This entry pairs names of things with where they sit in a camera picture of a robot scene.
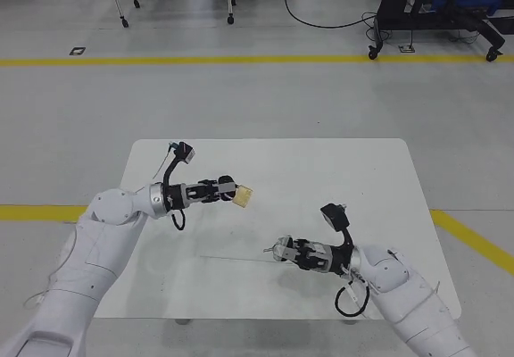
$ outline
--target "robot forearm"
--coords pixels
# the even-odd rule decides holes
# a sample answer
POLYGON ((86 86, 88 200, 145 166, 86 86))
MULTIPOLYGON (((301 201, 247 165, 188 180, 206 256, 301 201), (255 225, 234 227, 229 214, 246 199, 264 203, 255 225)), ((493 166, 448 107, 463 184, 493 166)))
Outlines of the robot forearm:
POLYGON ((367 278, 372 301, 415 354, 476 356, 437 292, 403 255, 378 246, 357 247, 350 269, 367 278))
MULTIPOLYGON (((289 260, 303 270, 334 272, 362 281, 367 286, 363 307, 370 297, 398 337, 420 357, 476 356, 437 292, 400 253, 376 245, 354 246, 346 229, 349 222, 344 206, 331 203, 321 211, 334 230, 343 232, 342 245, 286 236, 265 251, 272 251, 277 261, 289 260)), ((342 312, 338 308, 340 294, 335 306, 341 314, 354 317, 362 313, 363 308, 353 314, 342 312)))
MULTIPOLYGON (((191 203, 231 201, 229 176, 193 185, 170 185, 178 162, 194 155, 185 143, 172 144, 176 158, 154 183, 134 192, 111 189, 95 196, 65 244, 55 282, 43 293, 39 310, 23 330, 0 348, 0 357, 84 357, 88 325, 104 294, 124 271, 148 217, 154 219, 191 203)), ((178 229, 183 229, 176 222, 178 229)))

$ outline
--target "yellow tape stripe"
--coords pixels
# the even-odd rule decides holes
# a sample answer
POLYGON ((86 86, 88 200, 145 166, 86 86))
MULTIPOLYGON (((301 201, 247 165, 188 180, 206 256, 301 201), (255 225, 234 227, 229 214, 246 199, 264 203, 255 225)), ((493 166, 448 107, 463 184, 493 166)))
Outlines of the yellow tape stripe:
MULTIPOLYGON (((372 62, 366 54, 251 55, 213 57, 103 57, 103 58, 38 58, 0 59, 0 67, 54 66, 132 66, 170 64, 241 64, 241 63, 362 63, 372 62)), ((482 54, 382 54, 376 62, 485 62, 482 54)), ((514 62, 514 54, 505 54, 497 62, 514 62)))
POLYGON ((85 206, 0 205, 0 220, 51 220, 76 222, 85 206))
POLYGON ((514 257, 511 254, 481 237, 472 229, 465 227, 449 214, 439 210, 430 210, 430 213, 436 226, 445 229, 452 236, 458 238, 514 277, 514 257))

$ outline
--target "floor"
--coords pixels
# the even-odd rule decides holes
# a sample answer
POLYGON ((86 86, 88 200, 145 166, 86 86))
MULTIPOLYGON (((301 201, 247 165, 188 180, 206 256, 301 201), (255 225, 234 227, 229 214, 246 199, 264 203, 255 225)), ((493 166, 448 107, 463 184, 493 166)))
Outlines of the floor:
MULTIPOLYGON (((282 0, 238 0, 228 26, 216 0, 0 0, 0 59, 366 54, 366 27, 304 27, 282 0)), ((375 0, 289 1, 308 21, 339 24, 375 0)), ((414 33, 417 54, 485 54, 414 33)), ((399 54, 394 33, 382 55, 399 54)), ((505 54, 514 54, 508 37, 505 54)), ((514 62, 270 63, 0 67, 0 204, 86 204, 118 186, 140 138, 400 137, 429 208, 445 210, 514 255, 514 62)), ((0 344, 33 311, 70 226, 0 222, 0 344)), ((514 355, 514 278, 437 230, 479 355, 514 355)), ((412 356, 387 326, 330 321, 105 320, 89 356, 412 356)))

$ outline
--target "black cable on floor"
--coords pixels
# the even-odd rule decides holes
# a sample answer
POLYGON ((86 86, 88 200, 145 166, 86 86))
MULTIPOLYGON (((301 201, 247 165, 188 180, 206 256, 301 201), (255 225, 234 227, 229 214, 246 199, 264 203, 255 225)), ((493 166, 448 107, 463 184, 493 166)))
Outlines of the black cable on floor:
POLYGON ((351 26, 354 26, 354 25, 358 25, 359 23, 361 22, 364 22, 366 23, 366 20, 369 20, 369 19, 373 19, 376 17, 376 15, 374 14, 373 16, 370 16, 368 18, 362 18, 361 20, 358 20, 358 21, 355 21, 355 22, 351 22, 351 23, 347 23, 345 25, 337 25, 337 26, 320 26, 320 25, 315 25, 313 23, 310 23, 310 22, 307 22, 307 21, 303 21, 301 19, 299 19, 298 17, 294 16, 293 12, 291 11, 291 9, 289 8, 289 4, 287 2, 288 0, 285 0, 285 7, 286 7, 286 10, 289 12, 289 15, 291 15, 291 17, 297 21, 299 21, 300 23, 302 24, 305 24, 307 26, 311 26, 313 28, 317 28, 317 29, 343 29, 343 28, 348 28, 348 27, 351 27, 351 26))

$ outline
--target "white table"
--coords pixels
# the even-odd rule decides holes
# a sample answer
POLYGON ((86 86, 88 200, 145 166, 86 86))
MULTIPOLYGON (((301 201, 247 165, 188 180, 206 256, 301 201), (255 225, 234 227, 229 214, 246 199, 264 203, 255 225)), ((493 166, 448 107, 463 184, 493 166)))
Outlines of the white table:
MULTIPOLYGON (((229 174, 253 189, 247 208, 188 208, 186 229, 149 220, 128 266, 97 318, 341 320, 334 308, 345 281, 274 262, 262 249, 291 234, 339 245, 319 208, 346 203, 354 242, 398 248, 457 319, 461 307, 418 176, 400 139, 186 140, 196 155, 171 182, 229 174)), ((121 187, 149 182, 169 140, 139 140, 121 187)), ((355 311, 343 295, 342 306, 355 311)), ((365 318, 382 319, 370 305, 365 318)))

